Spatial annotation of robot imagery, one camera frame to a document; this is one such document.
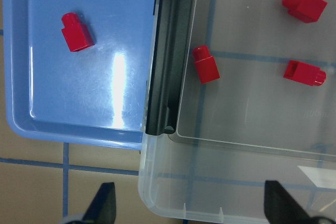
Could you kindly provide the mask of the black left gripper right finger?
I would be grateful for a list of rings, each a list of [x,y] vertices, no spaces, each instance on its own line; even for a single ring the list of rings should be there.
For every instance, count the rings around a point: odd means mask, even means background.
[[[265,181],[264,189],[264,214],[269,223],[315,223],[278,181]]]

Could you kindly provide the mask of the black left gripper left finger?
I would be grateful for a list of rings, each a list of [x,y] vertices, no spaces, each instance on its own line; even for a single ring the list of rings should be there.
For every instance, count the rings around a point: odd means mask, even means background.
[[[102,183],[85,212],[83,223],[114,223],[117,215],[114,182]]]

